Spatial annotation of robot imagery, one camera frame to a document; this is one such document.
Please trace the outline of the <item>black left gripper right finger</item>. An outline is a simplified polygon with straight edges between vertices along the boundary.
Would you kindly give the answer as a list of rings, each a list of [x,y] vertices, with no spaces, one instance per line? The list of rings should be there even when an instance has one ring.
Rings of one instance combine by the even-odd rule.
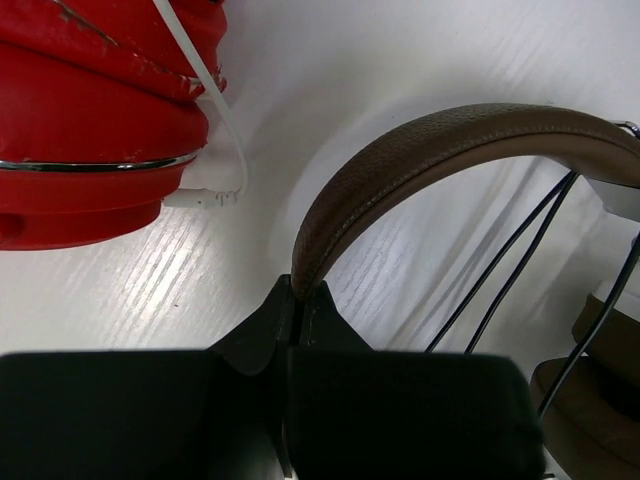
[[[493,355],[376,351],[326,285],[288,352],[288,448],[301,479],[539,479],[527,382]]]

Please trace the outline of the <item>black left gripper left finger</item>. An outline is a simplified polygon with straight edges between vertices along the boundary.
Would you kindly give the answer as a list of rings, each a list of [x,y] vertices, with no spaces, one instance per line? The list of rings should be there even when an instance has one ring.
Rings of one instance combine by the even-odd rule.
[[[264,373],[290,281],[213,346],[1,358],[5,479],[279,479]]]

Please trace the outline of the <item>brown silver headphones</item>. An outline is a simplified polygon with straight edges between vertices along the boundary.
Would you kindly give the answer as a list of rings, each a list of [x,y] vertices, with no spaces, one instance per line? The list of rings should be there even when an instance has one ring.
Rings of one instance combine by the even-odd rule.
[[[290,274],[301,326],[297,345],[306,302],[377,219],[448,176],[522,156],[544,156],[568,169],[556,190],[557,200],[581,176],[614,200],[639,191],[638,140],[628,126],[588,114],[547,106],[478,104],[405,123],[349,160],[302,222]],[[573,479],[639,475],[639,325],[617,307],[638,258],[638,250],[632,249],[605,300],[587,298],[573,326],[572,352],[540,363],[530,378],[524,377],[543,434],[545,472],[547,460],[553,459]],[[284,417],[288,455],[289,350]]]

